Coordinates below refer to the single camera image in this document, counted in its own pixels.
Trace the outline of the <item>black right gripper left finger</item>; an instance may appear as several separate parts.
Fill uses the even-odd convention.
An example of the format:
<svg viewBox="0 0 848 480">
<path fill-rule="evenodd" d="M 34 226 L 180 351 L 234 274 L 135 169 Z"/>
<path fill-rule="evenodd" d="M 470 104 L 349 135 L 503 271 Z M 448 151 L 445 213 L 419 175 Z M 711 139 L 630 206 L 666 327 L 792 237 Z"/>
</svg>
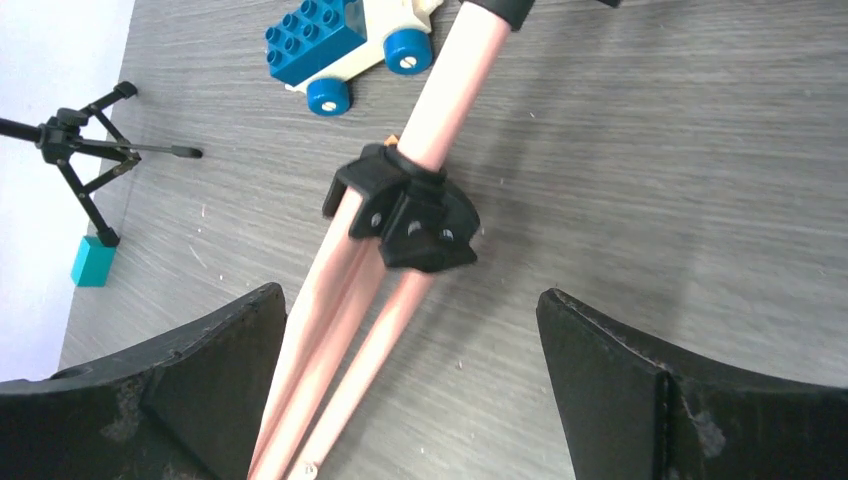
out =
<svg viewBox="0 0 848 480">
<path fill-rule="evenodd" d="M 286 324 L 265 284 L 40 381 L 1 386 L 5 479 L 243 479 Z"/>
</svg>

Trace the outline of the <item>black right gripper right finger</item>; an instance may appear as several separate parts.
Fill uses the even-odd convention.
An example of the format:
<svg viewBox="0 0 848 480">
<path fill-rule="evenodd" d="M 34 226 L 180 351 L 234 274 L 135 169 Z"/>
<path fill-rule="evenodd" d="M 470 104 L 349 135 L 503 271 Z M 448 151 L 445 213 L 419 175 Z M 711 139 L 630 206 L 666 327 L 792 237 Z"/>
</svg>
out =
<svg viewBox="0 0 848 480">
<path fill-rule="evenodd" d="M 843 479 L 847 391 L 693 353 L 558 289 L 536 318 L 579 479 Z"/>
</svg>

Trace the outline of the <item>pink music stand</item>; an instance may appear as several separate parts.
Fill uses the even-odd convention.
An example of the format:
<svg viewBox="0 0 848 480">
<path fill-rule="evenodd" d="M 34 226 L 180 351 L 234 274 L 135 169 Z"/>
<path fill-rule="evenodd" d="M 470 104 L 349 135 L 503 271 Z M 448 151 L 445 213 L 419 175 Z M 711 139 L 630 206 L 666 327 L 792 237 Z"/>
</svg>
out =
<svg viewBox="0 0 848 480">
<path fill-rule="evenodd" d="M 313 479 L 438 273 L 477 259 L 480 219 L 444 167 L 528 1 L 466 1 L 396 145 L 365 146 L 324 200 L 331 222 L 291 309 L 252 479 Z"/>
</svg>

